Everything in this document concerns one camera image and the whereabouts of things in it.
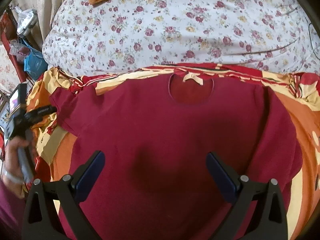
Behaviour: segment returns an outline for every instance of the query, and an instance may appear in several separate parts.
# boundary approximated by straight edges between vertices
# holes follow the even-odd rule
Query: phone screen
[[[16,90],[13,93],[13,95],[10,97],[10,102],[9,102],[10,113],[12,113],[14,109],[16,109],[16,107],[19,105],[18,97],[19,97],[19,90]]]

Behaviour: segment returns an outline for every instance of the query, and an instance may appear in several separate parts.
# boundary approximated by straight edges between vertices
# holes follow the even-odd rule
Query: cable
[[[308,28],[309,28],[309,38],[310,38],[310,43],[311,43],[311,49],[312,49],[313,53],[315,54],[316,58],[317,58],[318,60],[320,60],[320,58],[318,58],[318,56],[316,55],[315,50],[313,49],[313,46],[312,46],[311,32],[310,32],[310,25],[311,25],[311,24],[312,24],[312,23],[309,23],[309,26],[308,26]]]

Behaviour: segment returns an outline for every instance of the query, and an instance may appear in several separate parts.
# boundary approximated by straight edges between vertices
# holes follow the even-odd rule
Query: hand
[[[23,174],[19,165],[18,159],[18,148],[27,147],[30,143],[20,137],[15,137],[9,141],[6,150],[5,150],[5,161],[3,163],[4,168],[11,173],[13,176],[23,179]],[[13,192],[17,197],[23,197],[22,185],[12,182],[6,176],[2,176],[2,181],[4,185]]]

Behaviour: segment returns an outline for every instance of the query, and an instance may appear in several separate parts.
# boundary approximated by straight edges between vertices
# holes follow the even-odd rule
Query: metal bolt head
[[[246,175],[242,175],[242,176],[240,177],[240,179],[241,179],[241,181],[243,181],[243,182],[248,182],[248,181],[249,181],[249,177],[246,176]]]
[[[66,174],[62,177],[63,181],[69,181],[71,179],[71,176],[69,174]]]
[[[38,185],[40,184],[41,180],[40,179],[35,179],[35,181],[33,182],[33,184]]]
[[[272,185],[278,185],[278,181],[276,179],[271,179],[271,184]]]

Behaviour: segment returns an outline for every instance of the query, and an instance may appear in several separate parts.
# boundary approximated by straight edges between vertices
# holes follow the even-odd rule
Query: purple sleeve
[[[0,235],[5,240],[20,240],[25,200],[17,198],[0,180]]]

